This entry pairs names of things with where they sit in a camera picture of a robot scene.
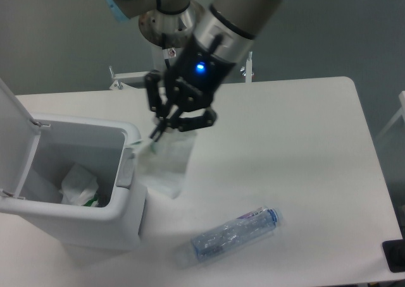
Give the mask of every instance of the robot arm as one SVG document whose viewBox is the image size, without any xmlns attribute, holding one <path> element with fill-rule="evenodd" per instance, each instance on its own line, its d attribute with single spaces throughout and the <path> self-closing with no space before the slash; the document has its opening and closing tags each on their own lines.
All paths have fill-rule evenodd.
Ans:
<svg viewBox="0 0 405 287">
<path fill-rule="evenodd" d="M 161 73 L 152 71 L 145 76 L 149 108 L 158 119 L 151 138 L 159 140 L 167 128 L 188 131 L 214 124 L 216 113 L 211 103 L 216 90 L 250 50 L 255 37 L 281 2 L 214 0 L 175 64 L 163 76 L 165 103 L 158 90 Z M 204 110 L 202 116 L 180 117 L 184 112 L 200 109 Z"/>
</svg>

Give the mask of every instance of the black object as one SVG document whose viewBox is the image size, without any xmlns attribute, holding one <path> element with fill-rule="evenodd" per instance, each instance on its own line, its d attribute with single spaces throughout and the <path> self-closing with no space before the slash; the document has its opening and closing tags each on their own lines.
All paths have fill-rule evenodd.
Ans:
<svg viewBox="0 0 405 287">
<path fill-rule="evenodd" d="M 405 240 L 385 241 L 382 248 L 391 272 L 405 272 Z"/>
<path fill-rule="evenodd" d="M 158 83 L 161 74 L 154 70 L 145 76 L 145 87 L 149 108 L 156 113 L 159 123 L 150 137 L 157 142 L 166 128 L 189 131 L 212 126 L 216 113 L 211 109 L 214 92 L 228 75 L 235 63 L 226 63 L 213 56 L 223 36 L 218 34 L 208 50 L 203 49 L 194 36 L 177 59 L 166 70 L 165 82 L 167 101 L 162 103 Z M 201 116 L 181 118 L 184 112 L 205 109 Z"/>
</svg>

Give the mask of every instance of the transparent plastic bag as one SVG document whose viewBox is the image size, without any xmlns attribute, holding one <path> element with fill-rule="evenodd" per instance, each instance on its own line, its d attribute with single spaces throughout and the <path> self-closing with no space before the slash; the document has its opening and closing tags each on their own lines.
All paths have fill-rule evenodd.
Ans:
<svg viewBox="0 0 405 287">
<path fill-rule="evenodd" d="M 196 136 L 195 131 L 173 130 L 158 142 L 144 143 L 138 152 L 138 182 L 171 198 L 178 197 Z"/>
</svg>

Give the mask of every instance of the plastic bag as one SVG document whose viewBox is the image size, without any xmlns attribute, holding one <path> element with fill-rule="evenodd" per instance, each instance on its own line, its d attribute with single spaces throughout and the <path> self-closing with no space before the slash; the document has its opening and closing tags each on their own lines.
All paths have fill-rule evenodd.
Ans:
<svg viewBox="0 0 405 287">
<path fill-rule="evenodd" d="M 97 178 L 79 164 L 74 164 L 62 181 L 62 204 L 97 207 Z"/>
<path fill-rule="evenodd" d="M 184 185 L 185 172 L 197 133 L 165 133 L 159 142 L 148 142 L 139 151 L 138 182 L 176 198 Z"/>
</svg>

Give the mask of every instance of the trash can lid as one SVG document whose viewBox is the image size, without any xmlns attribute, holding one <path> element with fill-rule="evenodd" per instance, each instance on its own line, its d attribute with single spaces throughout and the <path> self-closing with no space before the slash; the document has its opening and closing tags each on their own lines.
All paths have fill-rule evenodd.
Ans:
<svg viewBox="0 0 405 287">
<path fill-rule="evenodd" d="M 19 196 L 40 135 L 39 125 L 0 79 L 1 196 Z"/>
</svg>

